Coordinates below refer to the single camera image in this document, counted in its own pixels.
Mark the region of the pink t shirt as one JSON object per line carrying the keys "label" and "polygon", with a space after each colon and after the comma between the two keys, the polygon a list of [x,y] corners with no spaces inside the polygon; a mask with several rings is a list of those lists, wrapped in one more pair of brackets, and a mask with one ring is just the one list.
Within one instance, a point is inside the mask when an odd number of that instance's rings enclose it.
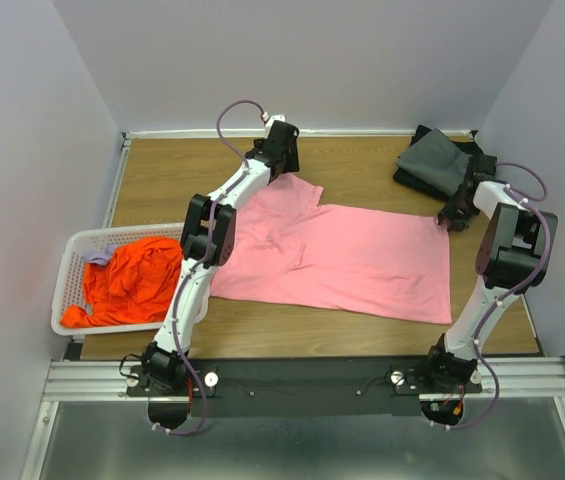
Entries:
{"label": "pink t shirt", "polygon": [[450,241],[432,217],[321,204],[285,174],[237,213],[214,297],[448,325]]}

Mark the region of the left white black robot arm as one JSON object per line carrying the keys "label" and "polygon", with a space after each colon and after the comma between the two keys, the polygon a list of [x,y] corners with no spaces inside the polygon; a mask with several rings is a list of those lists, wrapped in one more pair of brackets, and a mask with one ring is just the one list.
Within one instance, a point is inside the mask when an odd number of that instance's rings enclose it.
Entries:
{"label": "left white black robot arm", "polygon": [[171,395],[193,376],[187,358],[193,327],[206,315],[211,281],[233,252],[237,213],[280,175],[299,170],[298,137],[299,129],[284,116],[269,117],[264,136],[244,154],[236,173],[212,193],[191,198],[180,238],[180,279],[161,327],[140,357],[136,377],[142,388]]}

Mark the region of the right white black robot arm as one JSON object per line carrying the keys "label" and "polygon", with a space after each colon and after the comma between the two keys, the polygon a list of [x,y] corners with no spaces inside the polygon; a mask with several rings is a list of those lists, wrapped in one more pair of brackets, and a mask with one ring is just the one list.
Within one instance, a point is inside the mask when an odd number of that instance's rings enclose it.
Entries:
{"label": "right white black robot arm", "polygon": [[483,343],[504,312],[546,276],[558,217],[539,201],[496,178],[497,160],[469,159],[464,179],[437,215],[439,225],[462,232],[479,213],[489,220],[479,246],[477,281],[461,315],[430,348],[422,379],[431,390],[467,385]]}

